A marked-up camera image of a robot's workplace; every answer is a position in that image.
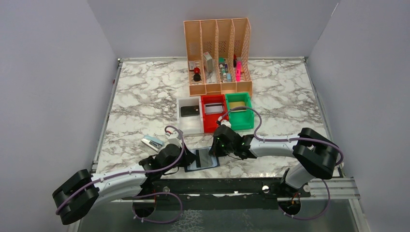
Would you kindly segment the navy blue card holder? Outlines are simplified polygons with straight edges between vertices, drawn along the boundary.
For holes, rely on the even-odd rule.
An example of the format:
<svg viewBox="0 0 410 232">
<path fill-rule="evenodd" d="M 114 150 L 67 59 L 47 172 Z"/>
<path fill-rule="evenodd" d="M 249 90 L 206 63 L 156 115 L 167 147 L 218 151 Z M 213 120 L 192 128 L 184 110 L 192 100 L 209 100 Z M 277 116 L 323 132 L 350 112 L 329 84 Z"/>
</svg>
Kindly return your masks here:
<svg viewBox="0 0 410 232">
<path fill-rule="evenodd" d="M 184 171 L 194 172 L 199 170 L 211 169 L 220 166 L 219 158 L 209 154 L 211 147 L 202 147 L 188 149 L 186 151 L 186 157 L 191 159 L 192 162 L 184 167 Z"/>
</svg>

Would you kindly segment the grey card from holder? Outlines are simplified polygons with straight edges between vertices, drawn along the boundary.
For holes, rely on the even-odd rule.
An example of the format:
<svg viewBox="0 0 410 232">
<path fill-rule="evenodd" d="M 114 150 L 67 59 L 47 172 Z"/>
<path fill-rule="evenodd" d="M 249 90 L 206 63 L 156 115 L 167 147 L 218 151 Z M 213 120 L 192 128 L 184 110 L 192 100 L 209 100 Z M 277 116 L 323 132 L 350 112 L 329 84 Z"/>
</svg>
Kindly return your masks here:
<svg viewBox="0 0 410 232">
<path fill-rule="evenodd" d="M 198 105 L 182 106 L 180 108 L 181 117 L 198 116 L 199 114 L 200 114 L 200 109 Z"/>
</svg>

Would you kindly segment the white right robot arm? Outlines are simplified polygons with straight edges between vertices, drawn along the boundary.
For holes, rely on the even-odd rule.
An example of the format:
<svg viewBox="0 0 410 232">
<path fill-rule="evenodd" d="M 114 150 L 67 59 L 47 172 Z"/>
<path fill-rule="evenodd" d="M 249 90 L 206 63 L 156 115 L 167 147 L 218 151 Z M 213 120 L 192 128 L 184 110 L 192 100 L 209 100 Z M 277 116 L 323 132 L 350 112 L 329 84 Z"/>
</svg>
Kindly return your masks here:
<svg viewBox="0 0 410 232">
<path fill-rule="evenodd" d="M 209 154 L 214 157 L 234 154 L 242 160 L 267 156 L 297 159 L 299 163 L 289 168 L 279 183 L 279 191 L 286 197 L 312 179 L 331 179 L 334 168 L 342 160 L 339 147 L 311 128 L 302 128 L 296 135 L 274 138 L 239 135 L 228 126 L 220 125 L 214 131 Z"/>
</svg>

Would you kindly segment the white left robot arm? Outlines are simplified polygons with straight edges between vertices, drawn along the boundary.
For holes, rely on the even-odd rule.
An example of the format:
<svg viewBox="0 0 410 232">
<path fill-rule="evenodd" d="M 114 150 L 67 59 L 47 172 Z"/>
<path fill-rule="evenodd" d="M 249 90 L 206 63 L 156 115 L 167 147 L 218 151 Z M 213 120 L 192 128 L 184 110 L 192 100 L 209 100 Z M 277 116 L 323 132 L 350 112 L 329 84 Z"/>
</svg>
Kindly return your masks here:
<svg viewBox="0 0 410 232">
<path fill-rule="evenodd" d="M 127 169 L 103 174 L 82 169 L 53 192 L 56 215 L 63 225 L 69 225 L 83 218 L 94 206 L 134 195 L 147 198 L 154 181 L 169 170 L 187 167 L 195 160 L 196 154 L 185 146 L 168 144 L 158 154 Z"/>
</svg>

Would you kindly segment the silver card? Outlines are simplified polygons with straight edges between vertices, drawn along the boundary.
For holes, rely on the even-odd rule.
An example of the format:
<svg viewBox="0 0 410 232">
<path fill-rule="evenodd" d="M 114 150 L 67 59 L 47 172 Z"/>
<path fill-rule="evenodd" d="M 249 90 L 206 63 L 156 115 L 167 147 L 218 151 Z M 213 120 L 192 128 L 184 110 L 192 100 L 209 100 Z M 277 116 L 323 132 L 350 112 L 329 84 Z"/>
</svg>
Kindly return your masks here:
<svg viewBox="0 0 410 232">
<path fill-rule="evenodd" d="M 221 114 L 224 112 L 224 107 L 222 103 L 209 103 L 204 105 L 205 114 Z"/>
</svg>

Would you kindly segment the gold card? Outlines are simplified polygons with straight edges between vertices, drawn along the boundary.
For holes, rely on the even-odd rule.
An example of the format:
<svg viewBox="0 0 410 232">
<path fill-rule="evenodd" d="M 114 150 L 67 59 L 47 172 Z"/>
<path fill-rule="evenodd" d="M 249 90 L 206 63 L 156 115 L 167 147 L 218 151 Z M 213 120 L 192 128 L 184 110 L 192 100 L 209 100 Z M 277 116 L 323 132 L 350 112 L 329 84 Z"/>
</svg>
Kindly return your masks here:
<svg viewBox="0 0 410 232">
<path fill-rule="evenodd" d="M 232 101 L 232 102 L 229 102 L 229 109 L 232 111 L 232 112 L 243 112 L 243 111 L 246 111 L 247 109 L 245 108 L 246 107 L 246 103 L 244 102 L 244 101 Z"/>
</svg>

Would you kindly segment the light blue stapler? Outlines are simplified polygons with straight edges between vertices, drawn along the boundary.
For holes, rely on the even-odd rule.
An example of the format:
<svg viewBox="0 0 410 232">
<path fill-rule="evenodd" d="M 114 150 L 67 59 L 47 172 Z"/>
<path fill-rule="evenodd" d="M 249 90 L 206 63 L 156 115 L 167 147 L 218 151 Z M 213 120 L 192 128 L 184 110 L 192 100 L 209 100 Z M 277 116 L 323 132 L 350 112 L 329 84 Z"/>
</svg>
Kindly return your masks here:
<svg viewBox="0 0 410 232">
<path fill-rule="evenodd" d="M 141 142 L 150 147 L 151 149 L 153 149 L 154 151 L 159 151 L 164 146 L 163 141 L 149 135 L 145 135 L 141 139 Z"/>
</svg>

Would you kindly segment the green plastic bin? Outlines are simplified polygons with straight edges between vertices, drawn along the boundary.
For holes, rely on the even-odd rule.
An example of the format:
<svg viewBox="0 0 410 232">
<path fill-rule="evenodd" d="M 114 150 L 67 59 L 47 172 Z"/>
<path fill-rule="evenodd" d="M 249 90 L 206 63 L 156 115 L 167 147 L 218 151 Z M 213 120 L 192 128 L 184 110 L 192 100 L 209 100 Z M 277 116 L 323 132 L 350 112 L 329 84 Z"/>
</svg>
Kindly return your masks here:
<svg viewBox="0 0 410 232">
<path fill-rule="evenodd" d="M 229 102 L 244 101 L 246 107 L 251 108 L 251 99 L 247 92 L 244 93 L 229 93 L 225 94 L 225 99 L 227 107 L 229 109 Z M 229 122 L 231 123 L 231 128 L 235 131 L 237 130 L 250 130 L 254 127 L 254 112 L 247 109 L 243 112 L 230 112 L 228 114 Z"/>
</svg>

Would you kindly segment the red plastic bin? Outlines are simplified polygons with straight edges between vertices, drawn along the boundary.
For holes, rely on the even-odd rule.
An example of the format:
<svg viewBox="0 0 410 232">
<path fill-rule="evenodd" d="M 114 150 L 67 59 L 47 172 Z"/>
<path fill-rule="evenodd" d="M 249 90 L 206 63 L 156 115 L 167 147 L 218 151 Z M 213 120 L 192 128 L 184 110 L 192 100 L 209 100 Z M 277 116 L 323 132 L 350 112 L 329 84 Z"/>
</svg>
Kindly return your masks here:
<svg viewBox="0 0 410 232">
<path fill-rule="evenodd" d="M 204 105 L 209 103 L 222 103 L 224 107 L 224 112 L 221 114 L 206 115 Z M 223 116 L 228 111 L 225 95 L 220 94 L 201 96 L 201 104 L 204 133 L 213 133 L 215 129 L 218 127 L 217 119 L 220 116 Z"/>
</svg>

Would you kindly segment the white plastic bin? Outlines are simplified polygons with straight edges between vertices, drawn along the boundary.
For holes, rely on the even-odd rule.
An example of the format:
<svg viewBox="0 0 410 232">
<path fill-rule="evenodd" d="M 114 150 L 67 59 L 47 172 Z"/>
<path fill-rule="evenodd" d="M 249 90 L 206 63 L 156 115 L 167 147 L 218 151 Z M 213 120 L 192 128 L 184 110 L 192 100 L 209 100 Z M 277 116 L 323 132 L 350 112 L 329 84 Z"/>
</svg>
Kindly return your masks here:
<svg viewBox="0 0 410 232">
<path fill-rule="evenodd" d="M 200 114 L 198 116 L 181 117 L 180 108 L 182 106 L 192 106 L 192 105 L 199 106 Z M 204 133 L 201 105 L 202 105 L 201 98 L 199 96 L 179 98 L 176 100 L 177 128 L 182 130 L 184 135 L 194 135 L 194 134 Z"/>
</svg>

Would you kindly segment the red and black stamp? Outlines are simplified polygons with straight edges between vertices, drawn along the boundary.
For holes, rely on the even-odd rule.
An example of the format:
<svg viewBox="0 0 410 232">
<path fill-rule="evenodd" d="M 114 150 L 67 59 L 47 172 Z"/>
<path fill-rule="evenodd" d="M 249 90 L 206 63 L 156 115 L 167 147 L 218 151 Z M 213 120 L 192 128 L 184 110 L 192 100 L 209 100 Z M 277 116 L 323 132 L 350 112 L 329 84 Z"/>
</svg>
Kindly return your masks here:
<svg viewBox="0 0 410 232">
<path fill-rule="evenodd" d="M 200 75 L 200 72 L 201 72 L 200 68 L 195 67 L 193 69 L 193 72 L 194 72 L 194 75 L 193 75 L 194 82 L 200 82 L 202 80 L 201 75 Z"/>
</svg>

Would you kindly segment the pink highlighter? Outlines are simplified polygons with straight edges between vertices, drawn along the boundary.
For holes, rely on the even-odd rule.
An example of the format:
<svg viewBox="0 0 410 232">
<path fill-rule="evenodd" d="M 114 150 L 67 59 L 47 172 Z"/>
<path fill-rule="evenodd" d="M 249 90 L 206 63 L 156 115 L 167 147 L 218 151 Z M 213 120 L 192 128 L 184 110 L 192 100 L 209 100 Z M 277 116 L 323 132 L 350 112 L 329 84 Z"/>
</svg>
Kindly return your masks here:
<svg viewBox="0 0 410 232">
<path fill-rule="evenodd" d="M 241 68 L 242 68 L 242 62 L 237 61 L 236 62 L 236 72 L 235 72 L 236 82 L 240 82 L 240 80 L 241 80 Z"/>
</svg>

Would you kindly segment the white box in organizer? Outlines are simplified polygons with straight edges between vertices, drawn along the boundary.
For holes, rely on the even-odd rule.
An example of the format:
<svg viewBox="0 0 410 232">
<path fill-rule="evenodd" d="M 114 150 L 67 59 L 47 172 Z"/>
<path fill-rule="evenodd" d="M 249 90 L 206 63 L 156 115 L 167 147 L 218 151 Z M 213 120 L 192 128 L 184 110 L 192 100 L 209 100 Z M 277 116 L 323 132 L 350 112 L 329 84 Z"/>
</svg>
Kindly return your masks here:
<svg viewBox="0 0 410 232">
<path fill-rule="evenodd" d="M 213 72 L 213 58 L 209 52 L 203 53 L 204 68 L 207 73 Z"/>
</svg>

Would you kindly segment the peach desk file organizer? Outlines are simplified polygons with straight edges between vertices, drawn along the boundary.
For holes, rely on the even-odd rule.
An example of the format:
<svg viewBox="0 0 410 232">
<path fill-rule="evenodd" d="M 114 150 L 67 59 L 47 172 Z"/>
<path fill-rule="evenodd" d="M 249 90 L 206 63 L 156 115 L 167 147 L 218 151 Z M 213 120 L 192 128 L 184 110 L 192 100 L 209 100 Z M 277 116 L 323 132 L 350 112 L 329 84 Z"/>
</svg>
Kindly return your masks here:
<svg viewBox="0 0 410 232">
<path fill-rule="evenodd" d="M 184 21 L 188 59 L 189 95 L 253 94 L 248 60 L 251 26 L 249 19 L 206 19 Z M 204 68 L 203 53 L 213 58 L 213 72 Z M 242 62 L 241 80 L 236 82 L 236 62 Z M 194 82 L 193 69 L 200 68 L 201 81 Z"/>
</svg>

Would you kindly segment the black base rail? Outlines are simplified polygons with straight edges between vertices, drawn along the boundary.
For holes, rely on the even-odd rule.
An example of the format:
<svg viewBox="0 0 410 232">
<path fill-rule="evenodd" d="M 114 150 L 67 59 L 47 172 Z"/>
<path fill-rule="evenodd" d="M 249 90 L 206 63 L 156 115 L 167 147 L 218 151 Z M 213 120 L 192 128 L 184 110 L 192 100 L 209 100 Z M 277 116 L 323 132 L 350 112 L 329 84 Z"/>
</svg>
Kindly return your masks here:
<svg viewBox="0 0 410 232">
<path fill-rule="evenodd" d="M 158 210 L 177 209 L 180 202 L 183 209 L 192 210 L 277 210 L 278 201 L 310 197 L 307 187 L 292 190 L 279 177 L 160 179 L 140 193 L 142 199 L 126 199 Z"/>
</svg>

